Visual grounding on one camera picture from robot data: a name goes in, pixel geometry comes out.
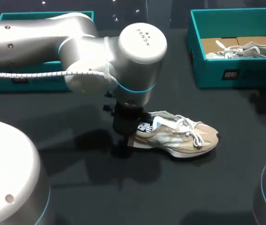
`shoe logo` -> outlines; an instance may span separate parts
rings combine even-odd
[[[137,130],[141,133],[150,133],[152,131],[152,126],[149,123],[141,123]]]
[[[237,80],[239,77],[240,70],[239,69],[226,69],[222,75],[223,81],[233,81]]]

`beige sneaker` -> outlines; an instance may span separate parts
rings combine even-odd
[[[151,112],[153,124],[143,122],[128,141],[129,147],[161,148],[172,156],[189,158],[209,152],[218,144],[217,130],[167,111]]]

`shoe heel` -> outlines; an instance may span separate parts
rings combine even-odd
[[[128,140],[128,147],[133,147],[133,148],[139,148],[139,149],[151,149],[152,147],[147,144],[147,142],[139,140],[134,137],[129,137]]]

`shoe sole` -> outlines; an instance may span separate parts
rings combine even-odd
[[[208,151],[203,151],[203,152],[198,152],[198,153],[182,153],[182,152],[177,152],[177,151],[174,151],[172,149],[165,148],[165,147],[158,147],[158,146],[152,147],[152,146],[149,146],[148,144],[139,143],[134,138],[131,138],[131,137],[128,140],[127,146],[134,147],[134,148],[140,148],[140,149],[153,149],[153,148],[164,149],[169,154],[171,154],[173,157],[176,157],[176,158],[192,158],[192,157],[200,156],[200,155],[206,154],[207,152],[209,152],[215,148],[215,146],[214,146],[213,148],[209,149]]]

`sneaker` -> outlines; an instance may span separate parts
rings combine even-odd
[[[232,46],[226,48],[221,42],[216,40],[222,52],[212,52],[206,55],[207,59],[237,59],[237,58],[266,58],[266,45],[258,45],[254,42],[249,42],[244,46]]]
[[[167,111],[151,112],[152,124],[143,122],[128,141],[129,147],[161,148],[178,158],[209,152],[218,144],[218,132],[202,123]]]

